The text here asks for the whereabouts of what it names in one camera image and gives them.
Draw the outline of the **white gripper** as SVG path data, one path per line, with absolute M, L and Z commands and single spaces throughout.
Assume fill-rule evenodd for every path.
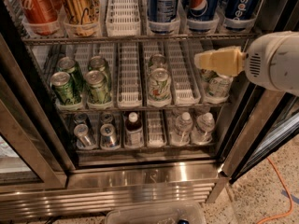
M 277 32 L 255 39 L 245 53 L 232 46 L 194 55 L 197 68 L 238 76 L 271 91 L 299 96 L 299 32 Z

